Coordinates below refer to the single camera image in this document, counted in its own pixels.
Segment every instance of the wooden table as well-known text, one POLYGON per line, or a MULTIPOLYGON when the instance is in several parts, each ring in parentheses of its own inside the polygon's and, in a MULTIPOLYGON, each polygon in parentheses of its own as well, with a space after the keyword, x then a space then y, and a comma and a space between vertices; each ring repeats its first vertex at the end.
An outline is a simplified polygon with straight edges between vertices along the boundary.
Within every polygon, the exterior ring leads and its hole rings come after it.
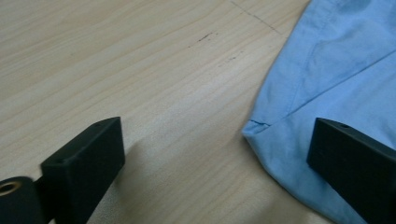
POLYGON ((307 0, 0 2, 0 179, 121 116, 127 163, 90 223, 330 223, 241 128, 307 0))

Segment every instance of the seam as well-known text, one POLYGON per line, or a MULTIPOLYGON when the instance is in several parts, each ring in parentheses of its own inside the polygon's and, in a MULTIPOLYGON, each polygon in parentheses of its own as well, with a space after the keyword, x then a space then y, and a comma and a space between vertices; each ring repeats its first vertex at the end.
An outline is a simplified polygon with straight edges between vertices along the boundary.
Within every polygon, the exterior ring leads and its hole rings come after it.
POLYGON ((258 122, 258 121, 254 120, 254 119, 249 119, 248 121, 251 121, 251 122, 253 122, 253 123, 260 124, 260 125, 267 125, 268 127, 271 126, 271 125, 268 124, 268 123, 258 122))
MULTIPOLYGON (((320 30, 318 31, 318 34, 317 34, 317 37, 316 37, 316 44, 309 50, 309 53, 307 54, 307 56, 306 56, 305 59, 304 59, 304 63, 303 63, 304 66, 302 66, 302 68, 301 68, 301 70, 300 70, 300 73, 302 73, 304 70, 306 71, 306 68, 307 68, 307 66, 308 66, 309 59, 312 57, 312 54, 314 53, 315 49, 316 49, 317 46, 318 46, 318 39, 322 36, 322 33, 323 33, 324 29, 325 29, 325 28, 328 26, 328 24, 329 24, 330 18, 333 17, 334 12, 336 11, 336 7, 339 6, 339 5, 341 5, 341 4, 340 4, 340 1, 337 1, 337 2, 333 3, 332 9, 330 10, 329 14, 325 17, 325 20, 324 20, 324 22, 322 23, 322 25, 321 25, 321 27, 320 27, 320 30)), ((293 107, 294 102, 295 102, 296 97, 297 97, 297 93, 300 91, 301 87, 303 86, 304 80, 305 80, 305 76, 302 76, 302 78, 300 79, 298 85, 296 86, 294 95, 293 95, 293 97, 291 98, 291 100, 290 100, 290 102, 289 102, 289 108, 287 109, 287 111, 288 111, 288 112, 287 112, 287 115, 289 115, 290 112, 291 112, 291 110, 292 110, 292 107, 293 107)))

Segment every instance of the light blue shirt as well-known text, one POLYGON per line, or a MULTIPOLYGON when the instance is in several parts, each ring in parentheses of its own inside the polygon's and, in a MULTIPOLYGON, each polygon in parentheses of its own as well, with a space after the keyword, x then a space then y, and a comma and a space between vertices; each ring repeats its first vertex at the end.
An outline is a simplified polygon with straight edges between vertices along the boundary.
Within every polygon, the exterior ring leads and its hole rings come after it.
POLYGON ((243 134, 290 194, 337 223, 365 223, 306 163, 315 119, 345 123, 396 148, 395 115, 396 0, 313 0, 243 134))

